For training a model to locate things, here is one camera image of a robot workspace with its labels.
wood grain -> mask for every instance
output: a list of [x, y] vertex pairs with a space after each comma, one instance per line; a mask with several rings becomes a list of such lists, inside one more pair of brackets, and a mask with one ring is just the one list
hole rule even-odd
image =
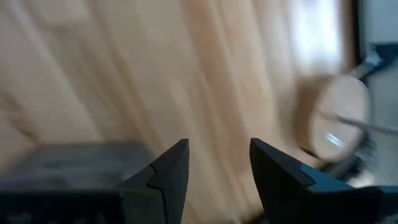
[[343, 0], [4, 2], [2, 83], [40, 142], [135, 139], [159, 155], [189, 138], [185, 223], [261, 210], [250, 138], [316, 166], [292, 134], [300, 84], [353, 64]]

wooden disc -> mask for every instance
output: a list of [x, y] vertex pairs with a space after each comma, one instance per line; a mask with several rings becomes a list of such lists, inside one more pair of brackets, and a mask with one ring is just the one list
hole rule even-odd
[[349, 75], [334, 75], [321, 88], [300, 130], [299, 145], [320, 159], [336, 162], [350, 155], [362, 140], [363, 131], [354, 126], [339, 123], [324, 114], [338, 114], [345, 118], [366, 121], [368, 118], [368, 89], [362, 82]]

blurry background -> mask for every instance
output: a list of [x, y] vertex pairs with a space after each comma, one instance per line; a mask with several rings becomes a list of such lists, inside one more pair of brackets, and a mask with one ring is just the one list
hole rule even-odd
[[186, 223], [261, 210], [249, 140], [317, 167], [292, 123], [357, 63], [346, 0], [1, 0], [0, 170], [48, 143], [190, 140]]

round wooden piece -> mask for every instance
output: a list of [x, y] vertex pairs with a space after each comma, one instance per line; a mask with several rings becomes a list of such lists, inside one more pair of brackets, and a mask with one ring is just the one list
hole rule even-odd
[[331, 119], [325, 114], [366, 121], [368, 118], [368, 89], [349, 75], [335, 75], [323, 83], [309, 113], [306, 139], [300, 146], [320, 159], [336, 162], [350, 155], [358, 146], [363, 131]]

